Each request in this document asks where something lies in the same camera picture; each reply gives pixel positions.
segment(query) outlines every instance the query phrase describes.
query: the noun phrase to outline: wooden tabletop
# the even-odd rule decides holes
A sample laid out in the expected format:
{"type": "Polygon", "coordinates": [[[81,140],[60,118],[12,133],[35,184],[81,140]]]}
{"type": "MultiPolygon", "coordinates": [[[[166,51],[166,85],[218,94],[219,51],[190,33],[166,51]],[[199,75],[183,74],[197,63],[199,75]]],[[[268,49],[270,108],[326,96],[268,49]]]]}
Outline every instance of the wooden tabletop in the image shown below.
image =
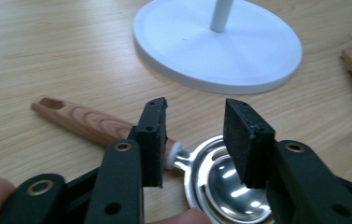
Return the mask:
{"type": "MultiPolygon", "coordinates": [[[[0,1],[0,176],[15,185],[56,173],[70,181],[98,166],[103,149],[29,109],[39,95],[65,99],[136,123],[144,104],[166,97],[169,137],[193,151],[222,134],[225,99],[252,105],[276,139],[304,142],[352,181],[352,1],[254,0],[286,21],[303,43],[303,62],[276,90],[221,95],[183,86],[134,50],[133,21],[148,0],[0,1]]],[[[183,174],[165,172],[145,190],[146,221],[188,208],[183,174]]]]}

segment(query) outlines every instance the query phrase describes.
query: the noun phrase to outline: white circular plate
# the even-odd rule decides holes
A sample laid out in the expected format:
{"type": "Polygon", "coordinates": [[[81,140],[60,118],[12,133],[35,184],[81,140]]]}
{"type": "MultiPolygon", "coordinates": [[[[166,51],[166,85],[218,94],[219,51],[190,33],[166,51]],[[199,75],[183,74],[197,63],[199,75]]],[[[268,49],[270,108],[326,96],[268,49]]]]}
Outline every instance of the white circular plate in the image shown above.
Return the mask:
{"type": "Polygon", "coordinates": [[[210,30],[216,0],[154,0],[134,19],[140,56],[160,73],[223,94],[269,91],[284,84],[303,57],[293,30],[247,1],[232,4],[223,33],[210,30]]]}

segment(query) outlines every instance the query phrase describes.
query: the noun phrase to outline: ladle handle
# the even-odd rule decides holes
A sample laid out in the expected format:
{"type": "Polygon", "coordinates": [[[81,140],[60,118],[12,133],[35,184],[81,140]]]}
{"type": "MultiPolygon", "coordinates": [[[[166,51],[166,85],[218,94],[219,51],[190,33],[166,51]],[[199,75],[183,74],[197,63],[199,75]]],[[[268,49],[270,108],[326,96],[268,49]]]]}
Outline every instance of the ladle handle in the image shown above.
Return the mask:
{"type": "MultiPolygon", "coordinates": [[[[31,108],[40,116],[103,147],[117,140],[126,139],[133,127],[133,124],[114,116],[47,96],[38,97],[31,108]]],[[[173,147],[179,147],[175,142],[172,139],[167,140],[165,164],[168,163],[167,159],[169,153],[174,150],[173,147]]]]}

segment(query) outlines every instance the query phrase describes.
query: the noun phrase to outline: white rod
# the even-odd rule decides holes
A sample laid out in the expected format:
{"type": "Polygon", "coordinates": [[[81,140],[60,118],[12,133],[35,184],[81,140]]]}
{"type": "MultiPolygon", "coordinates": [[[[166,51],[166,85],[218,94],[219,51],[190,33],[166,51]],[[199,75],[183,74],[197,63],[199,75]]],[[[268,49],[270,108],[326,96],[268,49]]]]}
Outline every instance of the white rod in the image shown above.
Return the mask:
{"type": "Polygon", "coordinates": [[[210,25],[212,31],[218,33],[224,32],[229,13],[231,12],[232,3],[233,0],[217,0],[210,25]]]}

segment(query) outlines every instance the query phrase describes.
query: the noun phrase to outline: light wood surface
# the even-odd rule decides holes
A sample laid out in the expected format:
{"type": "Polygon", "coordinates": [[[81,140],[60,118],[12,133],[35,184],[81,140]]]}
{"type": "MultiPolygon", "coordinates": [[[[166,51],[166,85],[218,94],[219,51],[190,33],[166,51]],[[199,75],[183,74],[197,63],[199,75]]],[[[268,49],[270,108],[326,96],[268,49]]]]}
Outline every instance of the light wood surface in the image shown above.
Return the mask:
{"type": "MultiPolygon", "coordinates": [[[[103,148],[39,117],[30,104],[49,95],[137,123],[144,104],[168,100],[169,137],[193,150],[222,133],[225,99],[252,105],[277,131],[315,150],[352,181],[352,76],[341,59],[352,48],[352,1],[254,0],[285,20],[304,58],[284,86],[220,95],[182,86],[134,50],[133,19],[148,0],[0,1],[0,176],[15,185],[42,173],[72,180],[98,166],[103,148]]],[[[146,221],[188,208],[181,172],[145,190],[146,221]]]]}

